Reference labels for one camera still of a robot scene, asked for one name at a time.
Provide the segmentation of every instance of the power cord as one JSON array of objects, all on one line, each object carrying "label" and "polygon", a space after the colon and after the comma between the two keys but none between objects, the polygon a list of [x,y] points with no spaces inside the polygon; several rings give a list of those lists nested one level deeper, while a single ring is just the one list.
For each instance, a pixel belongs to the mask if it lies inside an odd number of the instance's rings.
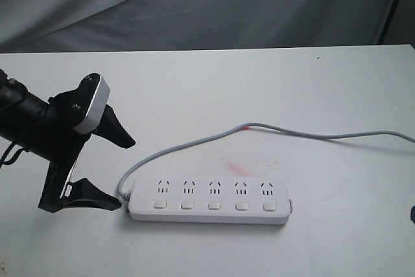
[{"label": "power cord", "polygon": [[232,128],[228,131],[222,132],[220,134],[216,134],[214,136],[208,136],[207,138],[203,138],[203,139],[197,139],[195,141],[189,142],[189,143],[184,143],[181,145],[177,145],[174,147],[170,147],[168,149],[164,149],[162,151],[159,151],[147,158],[144,158],[143,160],[141,160],[140,162],[137,162],[135,165],[133,165],[124,175],[123,177],[120,179],[120,181],[118,182],[117,185],[117,195],[119,195],[124,201],[129,201],[130,200],[130,193],[124,193],[122,188],[123,185],[126,181],[126,179],[138,168],[142,167],[143,165],[145,165],[148,162],[151,162],[152,160],[159,158],[161,156],[164,156],[166,154],[170,154],[171,152],[176,152],[176,151],[180,151],[182,149],[186,149],[188,147],[193,147],[199,144],[203,144],[203,143],[207,143],[210,141],[215,141],[216,139],[221,139],[224,138],[226,136],[229,136],[231,134],[234,134],[238,131],[241,130],[248,130],[250,127],[258,127],[258,128],[266,128],[269,130],[274,130],[277,132],[282,132],[285,134],[289,134],[291,136],[299,136],[299,137],[303,137],[303,138],[309,138],[309,139],[321,139],[321,140],[327,140],[327,139],[348,139],[348,138],[358,138],[358,137],[362,137],[362,136],[382,136],[382,135],[386,135],[386,136],[396,136],[398,138],[401,139],[405,139],[407,141],[410,141],[412,143],[415,143],[415,139],[410,137],[410,136],[406,136],[402,133],[399,132],[395,132],[395,131],[387,131],[387,130],[382,130],[382,131],[369,131],[369,132],[357,132],[357,133],[347,133],[347,134],[335,134],[335,135],[321,135],[321,134],[312,134],[312,133],[306,133],[306,132],[298,132],[298,131],[294,131],[294,130],[289,130],[289,129],[284,129],[284,128],[280,128],[278,126],[272,126],[272,125],[267,125],[264,123],[244,123],[243,125],[239,125],[236,126],[235,128]]}]

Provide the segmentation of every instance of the white power strip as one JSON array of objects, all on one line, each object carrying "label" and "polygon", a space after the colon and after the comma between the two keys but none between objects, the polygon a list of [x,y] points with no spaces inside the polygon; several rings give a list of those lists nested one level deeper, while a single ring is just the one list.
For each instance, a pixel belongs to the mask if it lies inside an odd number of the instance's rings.
[{"label": "white power strip", "polygon": [[292,203],[277,180],[139,176],[128,208],[139,221],[285,224]]}]

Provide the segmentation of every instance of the table surface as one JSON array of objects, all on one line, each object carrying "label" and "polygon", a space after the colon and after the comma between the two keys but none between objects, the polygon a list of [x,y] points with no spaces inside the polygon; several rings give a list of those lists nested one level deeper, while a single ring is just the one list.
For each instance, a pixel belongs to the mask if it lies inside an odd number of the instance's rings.
[{"label": "table surface", "polygon": [[[0,68],[45,100],[88,73],[104,76],[109,104],[137,145],[93,137],[72,181],[87,177],[109,193],[149,154],[249,121],[415,136],[414,64],[410,46],[0,55]],[[1,150],[7,144],[0,140]],[[122,209],[50,214],[37,208],[47,166],[23,154],[0,171],[0,276],[413,273],[415,145],[401,139],[242,131],[135,173],[279,178],[294,203],[285,226],[141,223]]]}]

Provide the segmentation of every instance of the white cloth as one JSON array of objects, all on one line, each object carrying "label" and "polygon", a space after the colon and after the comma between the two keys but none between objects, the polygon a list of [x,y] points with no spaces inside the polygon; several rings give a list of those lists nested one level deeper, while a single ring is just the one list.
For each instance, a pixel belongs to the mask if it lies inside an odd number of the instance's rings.
[{"label": "white cloth", "polygon": [[[2,27],[0,42],[3,50],[21,52],[373,44],[391,3],[391,0],[5,1],[6,6],[0,4],[0,22],[4,25],[4,20],[8,20],[8,26]],[[19,3],[18,10],[13,10],[12,3]]]}]

